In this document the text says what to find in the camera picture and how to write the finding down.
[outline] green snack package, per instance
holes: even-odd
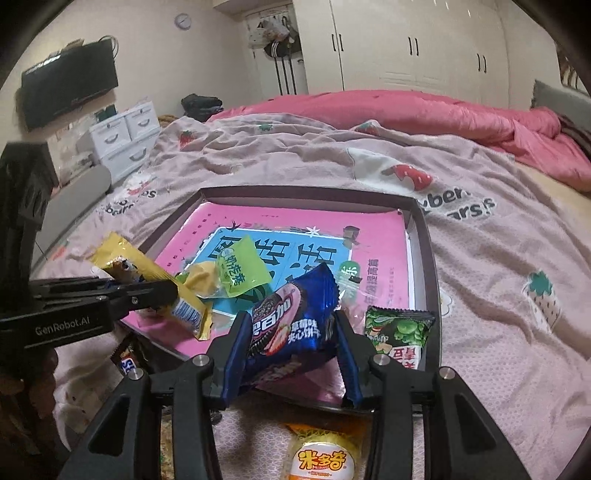
[[[384,353],[407,368],[418,369],[429,330],[435,323],[430,312],[368,308],[365,335],[378,353]]]
[[[220,283],[231,299],[272,280],[248,235],[222,250],[217,256],[216,265]]]

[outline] white wardrobe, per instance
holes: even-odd
[[[294,0],[310,93],[419,90],[507,108],[494,0]]]

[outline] white drawer unit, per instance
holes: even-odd
[[[96,158],[102,158],[131,142],[127,123],[122,115],[108,118],[93,125],[78,140],[78,151],[93,151]]]
[[[152,102],[132,108],[125,112],[125,122],[132,140],[147,135],[159,127],[158,116]]]
[[[76,148],[91,151],[95,164],[107,167],[115,184],[148,160],[159,134],[154,104],[146,102],[93,125]]]
[[[150,152],[158,140],[160,129],[152,129],[153,133],[138,141],[134,141],[125,148],[102,158],[100,162],[111,172],[111,183],[115,184],[124,179],[134,170],[140,168],[150,157]]]

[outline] pink magazine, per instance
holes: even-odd
[[[320,262],[337,278],[353,277],[348,285],[361,279],[358,290],[348,291],[361,319],[369,305],[409,308],[412,275],[404,217],[398,211],[328,212],[206,202],[191,214],[156,263],[176,275],[192,263],[214,260],[221,249],[245,235],[255,242],[273,281],[236,299],[215,300],[212,338],[227,332],[238,311],[251,310],[279,286]],[[196,340],[172,320],[147,322],[131,313],[124,322],[187,357],[205,353],[210,345],[210,340]]]

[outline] drawer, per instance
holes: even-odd
[[[93,150],[97,158],[103,158],[111,152],[120,149],[131,142],[125,118],[116,118],[113,121],[105,120],[89,130]]]
[[[154,132],[154,135],[134,142],[123,150],[101,159],[100,162],[111,172],[111,183],[113,185],[138,169],[148,160],[159,134],[160,131],[157,130]]]
[[[152,102],[145,103],[127,112],[125,121],[132,140],[160,127]]]

